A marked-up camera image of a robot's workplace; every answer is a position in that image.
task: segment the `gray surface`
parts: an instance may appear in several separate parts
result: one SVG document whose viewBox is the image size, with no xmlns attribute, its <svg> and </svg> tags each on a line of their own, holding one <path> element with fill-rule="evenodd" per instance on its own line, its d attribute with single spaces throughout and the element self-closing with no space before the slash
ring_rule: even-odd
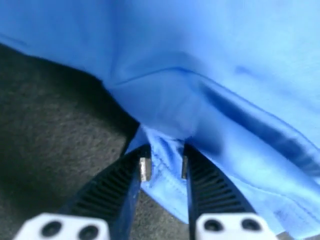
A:
<svg viewBox="0 0 320 240">
<path fill-rule="evenodd" d="M 136 127 L 95 78 L 0 45 L 0 239 L 55 211 Z M 141 193 L 131 238 L 187 240 L 188 226 Z"/>
</svg>

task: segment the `screw hole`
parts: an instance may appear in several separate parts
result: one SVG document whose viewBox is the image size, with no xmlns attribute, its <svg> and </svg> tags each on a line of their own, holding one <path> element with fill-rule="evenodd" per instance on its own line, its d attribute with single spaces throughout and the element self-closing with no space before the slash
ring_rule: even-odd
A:
<svg viewBox="0 0 320 240">
<path fill-rule="evenodd" d="M 260 231 L 261 230 L 260 224 L 256 220 L 253 220 L 253 219 L 243 220 L 242 227 L 243 227 L 243 229 L 251 230 L 251 231 Z"/>
<path fill-rule="evenodd" d="M 82 228 L 79 232 L 80 240 L 94 240 L 98 236 L 98 228 L 93 225 L 86 226 Z"/>
<path fill-rule="evenodd" d="M 206 221 L 204 223 L 204 228 L 208 231 L 212 231 L 212 232 L 220 232 L 224 229 L 224 227 L 222 226 L 222 224 L 214 219 L 210 219 L 208 221 Z"/>
<path fill-rule="evenodd" d="M 61 230 L 62 224 L 59 221 L 51 221 L 47 223 L 41 230 L 41 234 L 45 238 L 53 237 Z"/>
</svg>

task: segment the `blue fabric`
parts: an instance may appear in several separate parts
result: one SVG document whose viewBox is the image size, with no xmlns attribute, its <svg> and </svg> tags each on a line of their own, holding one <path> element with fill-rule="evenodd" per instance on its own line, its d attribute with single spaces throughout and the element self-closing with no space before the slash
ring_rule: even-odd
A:
<svg viewBox="0 0 320 240">
<path fill-rule="evenodd" d="M 142 188 L 184 222 L 184 141 L 277 234 L 320 233 L 320 1 L 1 0 L 0 42 L 88 72 L 152 145 Z"/>
</svg>

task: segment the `fabric fold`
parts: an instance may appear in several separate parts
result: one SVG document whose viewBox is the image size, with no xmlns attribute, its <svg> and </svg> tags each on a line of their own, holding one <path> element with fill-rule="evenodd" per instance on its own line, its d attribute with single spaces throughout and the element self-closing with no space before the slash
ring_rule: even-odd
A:
<svg viewBox="0 0 320 240">
<path fill-rule="evenodd" d="M 141 123 L 128 150 L 152 145 L 142 188 L 182 221 L 187 141 L 276 234 L 303 239 L 320 233 L 319 12 L 318 0 L 3 0 L 0 43 L 100 79 Z"/>
</svg>

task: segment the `dark gray carpet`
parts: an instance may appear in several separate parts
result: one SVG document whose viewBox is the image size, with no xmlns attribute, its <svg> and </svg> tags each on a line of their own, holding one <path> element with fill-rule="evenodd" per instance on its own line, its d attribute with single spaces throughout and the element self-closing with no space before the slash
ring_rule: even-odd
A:
<svg viewBox="0 0 320 240">
<path fill-rule="evenodd" d="M 0 46 L 0 239 L 58 209 L 136 127 L 95 78 Z M 131 236 L 185 240 L 188 228 L 141 194 Z"/>
</svg>

